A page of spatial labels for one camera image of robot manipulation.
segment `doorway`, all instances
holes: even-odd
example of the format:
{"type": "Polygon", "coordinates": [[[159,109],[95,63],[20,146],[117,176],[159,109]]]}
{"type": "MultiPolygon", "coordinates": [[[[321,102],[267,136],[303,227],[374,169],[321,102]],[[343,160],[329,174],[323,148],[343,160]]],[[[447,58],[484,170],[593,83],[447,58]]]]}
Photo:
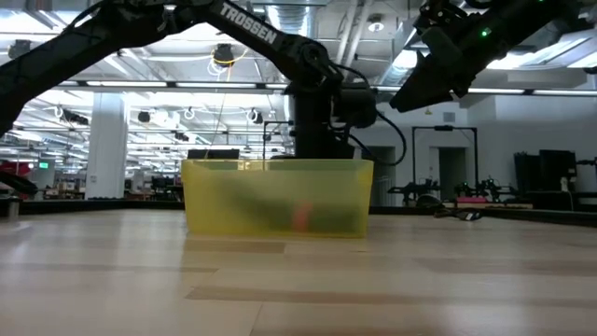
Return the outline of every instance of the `doorway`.
{"type": "Polygon", "coordinates": [[[454,188],[466,182],[466,148],[441,147],[438,151],[441,199],[455,199],[454,188]]]}
{"type": "MultiPolygon", "coordinates": [[[[385,162],[396,160],[396,149],[394,147],[369,147],[375,157],[385,162]]],[[[372,160],[371,156],[363,152],[361,157],[364,160],[372,160]]],[[[370,206],[396,206],[396,197],[389,194],[388,189],[396,185],[396,168],[378,164],[373,165],[373,184],[371,185],[370,206]]]]}

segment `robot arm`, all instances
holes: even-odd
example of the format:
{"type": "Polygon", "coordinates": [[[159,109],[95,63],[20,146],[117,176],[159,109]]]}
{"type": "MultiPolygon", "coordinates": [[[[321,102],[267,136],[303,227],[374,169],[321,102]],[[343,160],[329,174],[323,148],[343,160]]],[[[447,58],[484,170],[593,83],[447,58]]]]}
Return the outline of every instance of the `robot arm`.
{"type": "Polygon", "coordinates": [[[466,0],[483,14],[467,14],[449,0],[428,0],[415,28],[429,47],[390,101],[400,112],[468,94],[476,75],[550,21],[570,11],[572,0],[466,0]]]}
{"type": "Polygon", "coordinates": [[[120,49],[142,47],[207,22],[266,58],[301,88],[340,89],[343,76],[326,49],[280,32],[227,0],[104,0],[97,15],[0,66],[0,135],[23,106],[44,91],[120,49]],[[176,5],[173,11],[165,5],[176,5]]]}

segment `translucent container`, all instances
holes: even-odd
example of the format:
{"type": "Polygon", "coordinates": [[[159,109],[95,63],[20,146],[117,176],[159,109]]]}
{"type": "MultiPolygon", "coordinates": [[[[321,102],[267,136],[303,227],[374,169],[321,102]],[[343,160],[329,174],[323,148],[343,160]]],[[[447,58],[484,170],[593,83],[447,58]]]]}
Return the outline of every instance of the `translucent container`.
{"type": "Polygon", "coordinates": [[[364,237],[372,176],[373,162],[360,160],[186,160],[188,230],[364,237]]]}

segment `wooden floor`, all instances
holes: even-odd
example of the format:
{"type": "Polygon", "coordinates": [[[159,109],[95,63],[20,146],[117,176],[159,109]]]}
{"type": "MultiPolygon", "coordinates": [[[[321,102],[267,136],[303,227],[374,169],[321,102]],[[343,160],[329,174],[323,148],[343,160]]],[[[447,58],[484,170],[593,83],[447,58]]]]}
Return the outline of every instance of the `wooden floor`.
{"type": "Polygon", "coordinates": [[[0,227],[2,336],[595,336],[597,230],[372,217],[367,240],[187,238],[182,212],[0,227]]]}

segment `pink object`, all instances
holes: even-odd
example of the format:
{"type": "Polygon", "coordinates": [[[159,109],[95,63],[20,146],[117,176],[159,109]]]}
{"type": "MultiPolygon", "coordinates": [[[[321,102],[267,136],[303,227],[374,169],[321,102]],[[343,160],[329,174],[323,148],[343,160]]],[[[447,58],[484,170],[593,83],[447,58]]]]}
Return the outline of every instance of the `pink object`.
{"type": "Polygon", "coordinates": [[[458,197],[456,198],[458,203],[486,203],[487,200],[484,197],[458,197]]]}

